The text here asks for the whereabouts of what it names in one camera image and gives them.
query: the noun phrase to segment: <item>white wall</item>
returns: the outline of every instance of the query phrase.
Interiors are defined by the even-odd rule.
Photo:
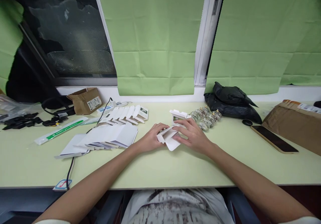
[[[57,87],[61,95],[79,91],[89,86],[64,86]],[[204,102],[204,87],[195,87],[193,95],[175,96],[119,96],[117,86],[97,87],[103,102],[111,97],[116,102]],[[281,86],[278,93],[266,95],[249,95],[253,102],[281,102],[284,99],[295,101],[320,101],[321,87],[311,86]]]

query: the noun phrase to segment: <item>barcode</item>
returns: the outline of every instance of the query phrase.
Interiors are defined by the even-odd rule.
[[[94,110],[96,107],[98,107],[99,105],[101,105],[101,100],[100,97],[97,96],[96,98],[90,100],[87,102],[90,111]]]

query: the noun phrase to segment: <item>brown paper package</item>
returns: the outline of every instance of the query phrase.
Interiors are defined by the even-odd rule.
[[[321,114],[282,102],[266,116],[262,126],[321,156]]]
[[[73,101],[76,115],[89,115],[102,105],[97,88],[84,88],[67,98]]]

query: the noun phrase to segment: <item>white shirt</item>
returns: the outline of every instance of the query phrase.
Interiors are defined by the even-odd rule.
[[[215,189],[139,190],[131,197],[121,224],[217,223],[234,224],[222,195]],[[321,224],[303,217],[283,224]],[[70,224],[44,220],[37,224]]]

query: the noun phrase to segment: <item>green roller blind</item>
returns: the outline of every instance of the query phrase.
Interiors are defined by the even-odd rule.
[[[11,66],[23,35],[18,27],[23,7],[14,0],[0,0],[0,89],[6,91]]]
[[[295,3],[304,37],[282,76],[281,85],[321,85],[321,0],[295,0]]]
[[[193,94],[204,0],[100,1],[119,94]]]
[[[247,94],[275,93],[281,79],[289,83],[312,69],[311,82],[321,84],[320,6],[321,0],[223,0],[205,91],[218,81]]]

